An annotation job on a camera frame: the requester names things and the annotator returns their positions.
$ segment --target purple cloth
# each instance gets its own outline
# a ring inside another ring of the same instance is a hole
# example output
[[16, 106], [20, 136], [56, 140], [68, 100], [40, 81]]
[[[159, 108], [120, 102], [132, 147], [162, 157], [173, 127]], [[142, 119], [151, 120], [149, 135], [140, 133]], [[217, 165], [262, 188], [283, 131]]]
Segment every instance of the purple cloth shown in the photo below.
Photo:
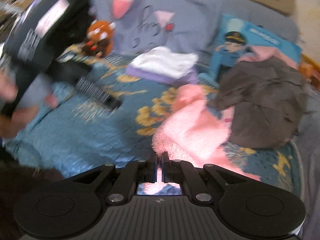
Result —
[[181, 87], [186, 84], [196, 85], [198, 83], [198, 75], [197, 75], [195, 67], [192, 68], [191, 72], [188, 73], [188, 75], [183, 76], [179, 79], [174, 79], [172, 77], [159, 75], [157, 73], [152, 73], [152, 72], [140, 70], [140, 69], [132, 67], [131, 65], [127, 66], [127, 68], [125, 69], [125, 73], [130, 76], [149, 79], [149, 80], [153, 80], [158, 83], [163, 83], [163, 84], [171, 85], [174, 87]]

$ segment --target blue bedspread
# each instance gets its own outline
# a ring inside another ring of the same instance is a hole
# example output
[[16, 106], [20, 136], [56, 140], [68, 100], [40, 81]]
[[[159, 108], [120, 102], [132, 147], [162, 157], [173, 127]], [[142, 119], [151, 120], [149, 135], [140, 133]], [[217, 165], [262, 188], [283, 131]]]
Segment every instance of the blue bedspread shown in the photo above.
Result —
[[[76, 55], [71, 47], [67, 55]], [[118, 57], [99, 60], [76, 56], [92, 64], [90, 78], [122, 99], [115, 112], [88, 99], [62, 83], [55, 85], [60, 105], [42, 106], [37, 118], [6, 147], [22, 165], [57, 168], [65, 177], [104, 163], [124, 167], [131, 160], [149, 157], [152, 135], [170, 111], [176, 89], [149, 80], [127, 76], [128, 61]], [[208, 98], [217, 90], [201, 83]], [[300, 195], [300, 170], [293, 145], [275, 150], [252, 150], [231, 143], [223, 145], [226, 155], [243, 171], [261, 176], [261, 181]], [[166, 187], [160, 194], [175, 194]]]

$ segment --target person's arm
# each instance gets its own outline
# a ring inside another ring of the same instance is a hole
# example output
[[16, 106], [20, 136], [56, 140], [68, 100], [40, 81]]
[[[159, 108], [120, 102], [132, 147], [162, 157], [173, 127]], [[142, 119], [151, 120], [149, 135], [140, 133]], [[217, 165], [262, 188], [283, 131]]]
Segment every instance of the person's arm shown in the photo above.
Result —
[[[0, 73], [0, 97], [6, 102], [15, 100], [18, 89], [11, 83], [8, 77], [2, 72]], [[45, 99], [50, 107], [57, 106], [57, 99], [50, 95]], [[14, 138], [17, 133], [24, 129], [37, 115], [39, 106], [31, 106], [16, 110], [11, 118], [0, 115], [0, 137]]]
[[221, 48], [223, 48], [224, 47], [224, 45], [222, 44], [222, 45], [220, 45], [220, 46], [218, 46], [218, 47], [216, 47], [216, 51], [219, 51]]

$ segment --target pink towel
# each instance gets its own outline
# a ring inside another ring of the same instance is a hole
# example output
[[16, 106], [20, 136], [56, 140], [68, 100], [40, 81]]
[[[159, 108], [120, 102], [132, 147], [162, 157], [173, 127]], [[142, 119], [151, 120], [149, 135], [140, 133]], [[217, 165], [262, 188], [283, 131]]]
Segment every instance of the pink towel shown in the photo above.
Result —
[[271, 59], [273, 56], [281, 59], [285, 62], [289, 67], [294, 69], [299, 68], [299, 64], [294, 62], [287, 55], [280, 52], [277, 48], [274, 47], [265, 47], [265, 46], [250, 46], [251, 51], [254, 53], [253, 56], [242, 56], [238, 59], [240, 61], [248, 61], [248, 62], [262, 62], [267, 59]]
[[[233, 107], [225, 110], [221, 120], [212, 115], [207, 106], [202, 88], [198, 85], [185, 85], [178, 89], [176, 101], [172, 105], [172, 114], [155, 132], [152, 145], [161, 155], [168, 152], [171, 160], [179, 159], [191, 162], [202, 168], [212, 163], [247, 177], [260, 180], [260, 177], [244, 173], [226, 157], [220, 145], [228, 140], [233, 118]], [[161, 170], [158, 170], [161, 181]], [[164, 183], [144, 184], [147, 194], [159, 192]]]

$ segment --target metal screw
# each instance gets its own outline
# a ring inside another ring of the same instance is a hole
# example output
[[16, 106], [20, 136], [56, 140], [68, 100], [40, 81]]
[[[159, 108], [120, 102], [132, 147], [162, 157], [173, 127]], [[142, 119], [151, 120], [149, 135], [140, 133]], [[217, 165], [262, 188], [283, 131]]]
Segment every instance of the metal screw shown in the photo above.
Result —
[[111, 194], [108, 197], [108, 200], [110, 200], [111, 202], [120, 202], [124, 199], [124, 196], [122, 196], [121, 194]]
[[205, 202], [205, 201], [210, 201], [211, 196], [207, 193], [201, 193], [201, 194], [196, 195], [196, 199], [199, 201]]

